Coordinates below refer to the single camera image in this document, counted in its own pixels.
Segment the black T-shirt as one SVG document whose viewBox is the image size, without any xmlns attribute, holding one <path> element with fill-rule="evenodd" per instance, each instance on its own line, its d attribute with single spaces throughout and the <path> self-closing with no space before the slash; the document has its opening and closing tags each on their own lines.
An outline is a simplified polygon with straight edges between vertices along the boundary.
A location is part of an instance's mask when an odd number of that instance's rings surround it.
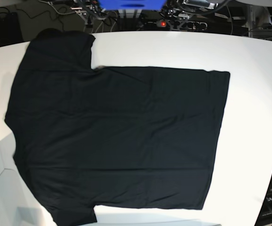
<svg viewBox="0 0 272 226">
<path fill-rule="evenodd" d="M 46 29 L 30 42 L 5 116 L 21 178 L 59 226 L 95 223 L 98 205 L 201 210 L 230 73 L 92 69 L 94 40 Z"/>
</svg>

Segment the black power strip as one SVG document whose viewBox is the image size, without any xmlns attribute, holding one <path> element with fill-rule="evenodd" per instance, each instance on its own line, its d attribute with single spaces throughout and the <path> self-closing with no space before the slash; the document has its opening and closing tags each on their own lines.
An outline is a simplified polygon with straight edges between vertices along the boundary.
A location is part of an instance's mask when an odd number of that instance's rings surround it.
<svg viewBox="0 0 272 226">
<path fill-rule="evenodd" d="M 186 32 L 204 32 L 208 28 L 205 22 L 193 21 L 145 21 L 138 25 L 138 31 L 186 31 Z"/>
</svg>

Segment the blue box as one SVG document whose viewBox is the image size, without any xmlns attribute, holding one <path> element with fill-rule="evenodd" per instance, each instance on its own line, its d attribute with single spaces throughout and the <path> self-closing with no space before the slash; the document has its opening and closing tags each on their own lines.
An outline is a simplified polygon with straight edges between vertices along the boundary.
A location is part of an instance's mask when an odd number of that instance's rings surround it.
<svg viewBox="0 0 272 226">
<path fill-rule="evenodd" d="M 99 5 L 107 10 L 142 9 L 160 10 L 166 0 L 99 0 Z"/>
</svg>

